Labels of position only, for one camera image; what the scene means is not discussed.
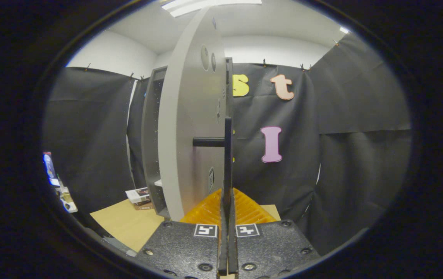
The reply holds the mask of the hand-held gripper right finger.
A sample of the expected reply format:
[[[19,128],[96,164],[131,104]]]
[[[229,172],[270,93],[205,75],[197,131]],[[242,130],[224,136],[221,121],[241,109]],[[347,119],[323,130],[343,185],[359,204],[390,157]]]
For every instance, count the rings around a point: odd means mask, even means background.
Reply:
[[[320,258],[293,221],[275,219],[238,189],[229,226],[228,271],[236,279],[276,279]]]

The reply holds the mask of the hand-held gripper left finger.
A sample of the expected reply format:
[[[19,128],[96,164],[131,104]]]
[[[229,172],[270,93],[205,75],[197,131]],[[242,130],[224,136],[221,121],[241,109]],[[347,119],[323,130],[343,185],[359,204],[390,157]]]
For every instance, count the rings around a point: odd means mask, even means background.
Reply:
[[[162,276],[218,279],[227,273],[227,230],[221,189],[209,194],[182,221],[161,222],[135,260]]]

